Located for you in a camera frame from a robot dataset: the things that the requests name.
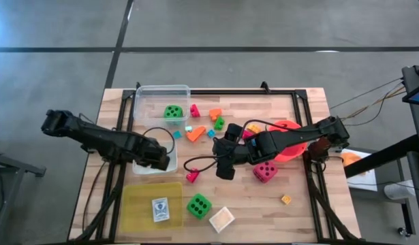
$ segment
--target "red bowl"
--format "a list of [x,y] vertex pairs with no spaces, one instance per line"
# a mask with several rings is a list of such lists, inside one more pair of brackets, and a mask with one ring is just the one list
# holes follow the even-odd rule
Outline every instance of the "red bowl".
[[[295,122],[292,122],[290,120],[280,120],[275,122],[276,125],[278,126],[283,126],[283,127],[287,127],[289,129],[298,129],[301,126],[296,124]],[[286,132],[287,129],[280,129],[278,127],[274,127],[274,126],[270,126],[268,128],[269,131],[282,131],[282,132]],[[307,147],[307,142],[305,143],[301,143],[295,146],[290,146],[285,148],[285,150],[283,150],[280,154],[278,154],[275,158],[275,161],[278,162],[287,162],[291,159],[294,159],[298,156],[300,156],[301,154],[303,154],[303,152],[306,150]]]

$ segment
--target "green dice cube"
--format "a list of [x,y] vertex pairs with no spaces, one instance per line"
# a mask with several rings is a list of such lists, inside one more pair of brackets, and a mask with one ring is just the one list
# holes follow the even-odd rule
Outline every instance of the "green dice cube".
[[215,130],[222,130],[224,126],[224,119],[222,117],[218,117],[217,120],[215,121],[215,126],[214,129]]
[[183,110],[180,106],[169,105],[164,111],[164,118],[181,118],[183,116]]
[[211,208],[212,203],[200,193],[193,196],[187,206],[188,211],[190,211],[198,219],[202,219]]

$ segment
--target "red block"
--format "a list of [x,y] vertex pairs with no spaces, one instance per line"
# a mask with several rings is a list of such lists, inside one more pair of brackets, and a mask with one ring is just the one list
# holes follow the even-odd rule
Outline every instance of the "red block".
[[195,104],[191,105],[191,108],[189,109],[189,111],[191,112],[191,116],[192,117],[200,117],[200,113],[197,109],[197,106]]
[[256,178],[260,180],[260,182],[267,183],[272,177],[274,177],[274,175],[276,175],[277,167],[272,161],[259,163],[255,166],[255,168],[253,168],[253,173]]
[[252,133],[252,132],[248,132],[247,130],[244,130],[244,133],[243,133],[243,139],[245,139],[245,138],[247,138],[247,137],[250,137],[250,136],[252,136],[254,133]]
[[187,180],[190,181],[191,183],[194,183],[194,181],[196,181],[196,178],[199,174],[200,172],[191,172],[187,174]]

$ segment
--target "concrete floor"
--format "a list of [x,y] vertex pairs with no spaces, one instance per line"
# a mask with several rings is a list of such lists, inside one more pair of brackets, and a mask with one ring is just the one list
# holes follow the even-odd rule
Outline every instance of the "concrete floor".
[[[0,0],[0,47],[114,47],[127,0]],[[135,0],[123,46],[419,46],[417,0]],[[79,143],[41,133],[49,108],[96,118],[112,53],[0,53],[0,150],[44,165],[26,176],[8,243],[63,242],[87,155]],[[335,105],[419,64],[419,52],[121,54],[114,88],[318,86]],[[332,110],[346,116],[394,84]],[[374,116],[370,109],[351,122]],[[350,127],[353,146],[379,150],[415,133],[407,104],[389,100],[373,122]],[[363,238],[419,244],[395,229],[400,206],[354,199]]]

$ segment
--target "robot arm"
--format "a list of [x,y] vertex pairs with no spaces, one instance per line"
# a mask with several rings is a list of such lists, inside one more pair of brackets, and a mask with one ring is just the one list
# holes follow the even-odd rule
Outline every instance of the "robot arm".
[[217,176],[232,180],[234,165],[250,163],[252,165],[274,159],[289,146],[309,142],[308,150],[312,160],[327,156],[330,147],[347,147],[348,132],[339,118],[328,117],[314,125],[286,132],[263,131],[245,139],[244,144],[238,144],[243,128],[233,123],[229,124],[224,138],[216,140],[213,152],[217,155]]
[[70,137],[87,152],[96,150],[107,161],[135,161],[144,167],[166,170],[170,157],[165,147],[138,133],[113,131],[85,122],[65,110],[49,110],[41,130],[54,137]]

